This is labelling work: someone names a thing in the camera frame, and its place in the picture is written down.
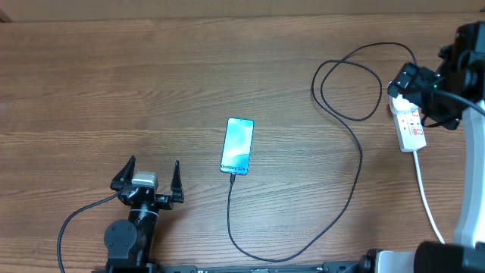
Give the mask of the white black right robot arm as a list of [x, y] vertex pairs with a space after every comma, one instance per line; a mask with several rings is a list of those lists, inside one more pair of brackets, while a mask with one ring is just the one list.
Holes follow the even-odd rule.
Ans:
[[462, 204], [452, 242], [424, 241], [398, 252], [371, 249], [348, 272], [482, 272], [484, 270], [484, 22], [464, 24], [439, 53], [433, 69], [404, 64], [387, 87], [393, 99], [421, 110], [421, 123], [449, 131], [462, 129], [461, 143], [443, 148], [463, 167]]

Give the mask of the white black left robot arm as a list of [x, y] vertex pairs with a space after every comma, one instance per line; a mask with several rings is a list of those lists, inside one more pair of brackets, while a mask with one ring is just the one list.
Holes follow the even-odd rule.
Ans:
[[136, 157], [131, 156], [111, 181], [110, 188], [130, 211], [127, 219], [113, 222], [105, 231], [106, 272], [162, 272], [162, 266], [151, 258], [159, 212], [184, 202], [178, 161], [174, 163], [170, 195], [157, 192], [157, 174], [136, 172], [135, 166]]

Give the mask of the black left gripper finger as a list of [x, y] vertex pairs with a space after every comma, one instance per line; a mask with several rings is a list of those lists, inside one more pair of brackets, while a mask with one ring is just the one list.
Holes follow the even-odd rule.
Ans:
[[136, 166], [136, 157], [132, 155], [125, 166], [111, 180], [110, 189], [120, 191], [123, 187], [131, 182]]
[[174, 172], [171, 181], [171, 200], [172, 202], [184, 203], [183, 185], [180, 176], [180, 162], [178, 160], [174, 163]]

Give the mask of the blue Galaxy smartphone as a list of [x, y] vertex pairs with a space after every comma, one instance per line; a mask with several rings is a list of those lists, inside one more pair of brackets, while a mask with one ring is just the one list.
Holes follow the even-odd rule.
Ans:
[[221, 157], [220, 170], [224, 173], [247, 175], [255, 122], [249, 119], [229, 118]]

